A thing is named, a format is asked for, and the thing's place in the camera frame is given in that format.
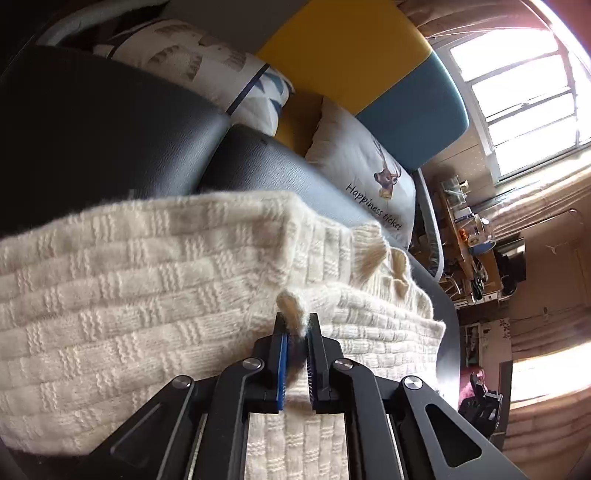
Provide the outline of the cream knitted sweater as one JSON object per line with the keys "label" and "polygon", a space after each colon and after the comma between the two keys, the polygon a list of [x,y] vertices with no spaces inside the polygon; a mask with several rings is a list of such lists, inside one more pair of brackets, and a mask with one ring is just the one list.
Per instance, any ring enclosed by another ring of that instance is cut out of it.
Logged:
{"label": "cream knitted sweater", "polygon": [[245,357],[277,314],[349,359],[436,383],[446,326],[376,222],[290,192],[100,206],[1,242],[3,478],[60,479],[174,376]]}

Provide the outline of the cluttered wooden side table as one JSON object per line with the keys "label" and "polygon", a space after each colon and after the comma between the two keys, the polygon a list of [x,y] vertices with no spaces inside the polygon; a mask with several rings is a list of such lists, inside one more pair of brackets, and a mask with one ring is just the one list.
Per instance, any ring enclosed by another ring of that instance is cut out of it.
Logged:
{"label": "cluttered wooden side table", "polygon": [[440,284],[457,309],[497,300],[502,289],[494,248],[483,255],[469,253],[470,243],[495,240],[489,220],[468,204],[469,192],[469,184],[457,176],[438,187],[444,249]]}

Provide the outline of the black monitor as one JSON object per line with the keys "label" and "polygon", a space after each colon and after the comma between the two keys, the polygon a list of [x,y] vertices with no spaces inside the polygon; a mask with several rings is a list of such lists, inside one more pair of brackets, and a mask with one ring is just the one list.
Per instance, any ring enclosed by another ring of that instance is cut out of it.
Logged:
{"label": "black monitor", "polygon": [[517,238],[498,244],[494,254],[502,283],[501,296],[510,297],[527,279],[525,240]]}

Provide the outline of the beige window curtain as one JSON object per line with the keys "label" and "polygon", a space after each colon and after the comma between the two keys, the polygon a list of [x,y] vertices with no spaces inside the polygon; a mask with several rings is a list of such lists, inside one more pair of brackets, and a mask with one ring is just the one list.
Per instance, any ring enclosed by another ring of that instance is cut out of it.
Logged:
{"label": "beige window curtain", "polygon": [[496,240],[530,224],[547,220],[590,195],[590,152],[565,160],[535,175],[533,182],[495,198],[481,211]]}

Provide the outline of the deer print cushion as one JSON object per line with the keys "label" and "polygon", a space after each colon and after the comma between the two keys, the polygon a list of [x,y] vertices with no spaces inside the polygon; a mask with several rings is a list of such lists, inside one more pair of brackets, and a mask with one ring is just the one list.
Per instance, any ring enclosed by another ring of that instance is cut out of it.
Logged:
{"label": "deer print cushion", "polygon": [[411,175],[363,124],[322,99],[322,116],[305,159],[372,214],[397,244],[411,244],[416,187]]}

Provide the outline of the yellow blue grey sofa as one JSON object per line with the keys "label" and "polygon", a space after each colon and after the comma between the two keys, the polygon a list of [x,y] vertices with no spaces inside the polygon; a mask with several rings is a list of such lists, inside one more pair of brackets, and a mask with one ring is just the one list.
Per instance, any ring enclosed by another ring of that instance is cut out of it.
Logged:
{"label": "yellow blue grey sofa", "polygon": [[[416,229],[424,229],[429,272],[442,276],[443,245],[421,169],[467,130],[468,116],[446,67],[393,2],[196,1],[191,13],[183,13],[168,1],[103,1],[57,22],[39,44],[168,81],[93,53],[96,45],[161,19],[189,23],[259,57],[294,87],[276,135],[231,122],[200,177],[201,191],[291,190],[339,221],[377,221],[305,159],[321,120],[322,99],[329,98],[356,117],[411,175],[416,187],[412,239]],[[394,246],[404,248],[377,222]]]}

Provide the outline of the geometric pattern cushion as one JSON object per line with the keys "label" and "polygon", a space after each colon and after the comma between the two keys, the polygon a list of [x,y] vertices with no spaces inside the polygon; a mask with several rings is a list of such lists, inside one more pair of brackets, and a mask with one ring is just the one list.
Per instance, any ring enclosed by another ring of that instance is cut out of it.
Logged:
{"label": "geometric pattern cushion", "polygon": [[197,29],[161,19],[124,31],[93,53],[176,83],[242,124],[276,135],[293,84],[269,63]]}

